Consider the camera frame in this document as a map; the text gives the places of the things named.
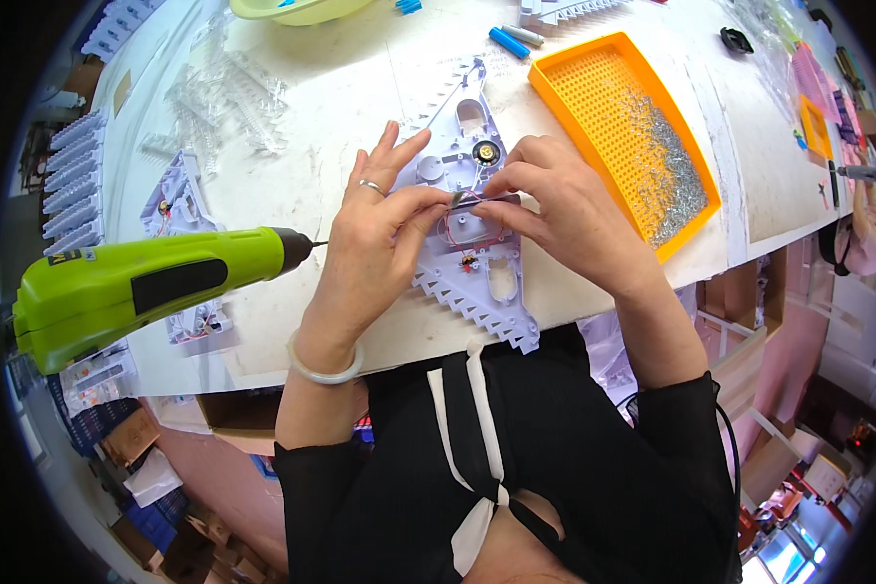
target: workbench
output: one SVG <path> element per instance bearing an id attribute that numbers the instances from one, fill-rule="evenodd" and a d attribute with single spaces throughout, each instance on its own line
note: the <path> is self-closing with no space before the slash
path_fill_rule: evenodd
<path id="1" fill-rule="evenodd" d="M 678 104 L 707 161 L 723 207 L 664 264 L 673 287 L 706 279 L 803 237 L 850 212 L 852 193 L 840 181 L 840 209 L 826 205 L 818 183 L 829 173 L 792 135 L 800 125 L 780 113 L 759 82 L 753 55 L 729 53 L 721 27 L 737 27 L 723 0 L 634 0 L 543 31 L 547 41 L 525 62 L 487 32 L 517 23 L 517 0 L 444 0 L 401 16 L 374 0 L 345 18 L 310 27 L 235 19 L 225 48 L 242 51 L 289 86 L 280 124 L 288 146 L 257 155 L 240 135 L 220 148 L 218 171 L 203 178 L 209 213 L 229 229 L 291 227 L 327 239 L 358 148 L 374 146 L 386 120 L 409 123 L 456 57 L 481 54 L 489 76 L 485 95 L 507 147 L 523 135 L 551 134 L 570 143 L 527 80 L 530 60 L 623 31 L 646 57 Z M 168 134 L 174 119 L 164 94 L 179 68 L 195 59 L 193 45 L 217 0 L 168 0 L 105 66 L 92 104 L 109 107 L 127 71 L 128 99 L 107 124 L 104 159 L 105 241 L 141 239 L 139 216 L 165 168 L 137 146 L 147 133 Z M 818 47 L 813 46 L 816 54 Z M 821 64 L 841 79 L 832 60 Z M 835 160 L 840 137 L 829 124 Z M 532 207 L 534 200 L 524 198 Z M 610 310 L 612 299 L 524 239 L 525 304 L 544 329 Z M 184 356 L 168 344 L 163 322 L 132 333 L 128 343 L 140 394 L 230 391 L 283 384 L 285 350 L 315 290 L 325 261 L 315 250 L 292 274 L 225 296 L 238 344 Z M 409 289 L 362 337 L 364 370 L 385 369 L 463 350 L 486 333 Z"/>

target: white stripe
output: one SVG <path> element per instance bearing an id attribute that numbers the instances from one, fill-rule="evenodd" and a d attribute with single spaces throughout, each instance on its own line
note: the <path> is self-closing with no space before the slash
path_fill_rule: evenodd
<path id="1" fill-rule="evenodd" d="M 467 378 L 471 382 L 471 392 L 474 395 L 474 404 L 477 408 L 477 419 L 480 423 L 480 433 L 484 438 L 484 448 L 487 450 L 487 460 L 490 463 L 491 475 L 501 482 L 497 490 L 499 505 L 509 506 L 509 492 L 502 486 L 503 467 L 500 441 L 496 435 L 496 426 L 493 423 L 493 412 L 490 400 L 487 397 L 487 379 L 480 364 L 480 353 L 483 345 L 470 341 L 467 344 Z M 444 458 L 447 459 L 448 468 L 455 480 L 464 485 L 468 491 L 473 492 L 464 477 L 457 471 L 454 464 L 454 455 L 451 452 L 451 440 L 447 431 L 447 410 L 444 403 L 444 376 L 441 369 L 429 371 L 427 374 L 429 388 L 432 390 L 432 401 L 435 404 L 435 416 L 438 419 L 438 432 L 441 434 Z M 493 508 L 496 506 L 490 499 L 481 498 L 474 505 L 467 517 L 457 527 L 451 536 L 451 552 L 454 556 L 454 569 L 462 577 L 467 576 L 480 548 L 487 537 L 493 519 Z"/>
<path id="2" fill-rule="evenodd" d="M 457 471 L 457 467 L 454 465 L 454 456 L 451 454 L 451 440 L 447 434 L 447 410 L 444 407 L 444 376 L 441 369 L 435 369 L 425 374 L 425 377 L 428 378 L 429 387 L 432 389 L 432 401 L 435 403 L 435 416 L 438 418 L 438 432 L 441 434 L 441 443 L 444 446 L 444 458 L 447 459 L 447 465 L 451 469 L 454 479 L 473 493 L 474 489 L 471 489 L 464 477 Z"/>

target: orange tray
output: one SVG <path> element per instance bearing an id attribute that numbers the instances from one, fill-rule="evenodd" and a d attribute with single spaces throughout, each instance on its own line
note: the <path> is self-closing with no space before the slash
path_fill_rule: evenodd
<path id="1" fill-rule="evenodd" d="M 824 114 L 807 97 L 804 95 L 799 95 L 799 97 L 802 99 L 802 127 L 804 128 L 804 139 L 808 142 L 808 149 L 824 158 L 833 158 L 830 151 L 828 124 L 824 122 Z"/>
<path id="2" fill-rule="evenodd" d="M 720 209 L 720 193 L 688 123 L 625 34 L 604 36 L 537 59 L 529 71 L 529 82 L 646 242 L 656 233 L 672 201 L 647 204 L 643 200 L 643 187 L 657 191 L 656 158 L 650 154 L 648 132 L 631 132 L 634 128 L 624 117 L 623 104 L 630 93 L 641 92 L 651 98 L 654 108 L 661 109 L 694 164 L 707 194 L 707 206 L 656 249 L 660 262 L 672 257 Z M 652 159 L 651 170 L 637 162 L 648 159 Z M 664 163 L 658 164 L 664 169 Z"/>

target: black blouse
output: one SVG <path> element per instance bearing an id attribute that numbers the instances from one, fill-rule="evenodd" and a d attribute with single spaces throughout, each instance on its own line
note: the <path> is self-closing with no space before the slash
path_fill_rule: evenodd
<path id="1" fill-rule="evenodd" d="M 367 377 L 369 456 L 354 442 L 275 446 L 292 582 L 460 582 L 451 535 L 481 497 L 448 468 L 425 378 L 460 360 Z M 590 583 L 718 583 L 739 570 L 738 508 L 710 373 L 640 393 L 632 429 L 590 378 L 573 325 L 543 333 L 527 356 L 487 347 L 482 364 L 502 485 L 548 499 L 564 541 L 511 509 L 566 567 Z"/>

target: black and white top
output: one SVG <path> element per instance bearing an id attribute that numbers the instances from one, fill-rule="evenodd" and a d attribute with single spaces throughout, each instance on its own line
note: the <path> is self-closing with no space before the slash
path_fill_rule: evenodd
<path id="1" fill-rule="evenodd" d="M 369 376 L 375 449 L 284 450 L 292 582 L 460 582 L 507 506 L 587 582 L 722 582 L 737 508 L 710 374 L 638 397 L 633 430 L 576 327 Z M 558 510 L 565 538 L 509 494 Z"/>

